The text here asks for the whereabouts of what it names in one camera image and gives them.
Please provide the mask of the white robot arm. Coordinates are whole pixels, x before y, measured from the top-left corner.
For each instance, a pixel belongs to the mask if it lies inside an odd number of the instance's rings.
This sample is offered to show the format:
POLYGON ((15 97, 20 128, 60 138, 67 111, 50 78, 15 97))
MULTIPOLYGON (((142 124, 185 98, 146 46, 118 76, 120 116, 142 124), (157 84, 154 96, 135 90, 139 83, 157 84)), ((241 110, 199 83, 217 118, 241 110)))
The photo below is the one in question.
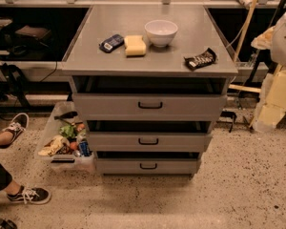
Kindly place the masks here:
POLYGON ((286 11, 274 26, 255 37, 251 46, 269 50, 272 60, 286 67, 286 11))

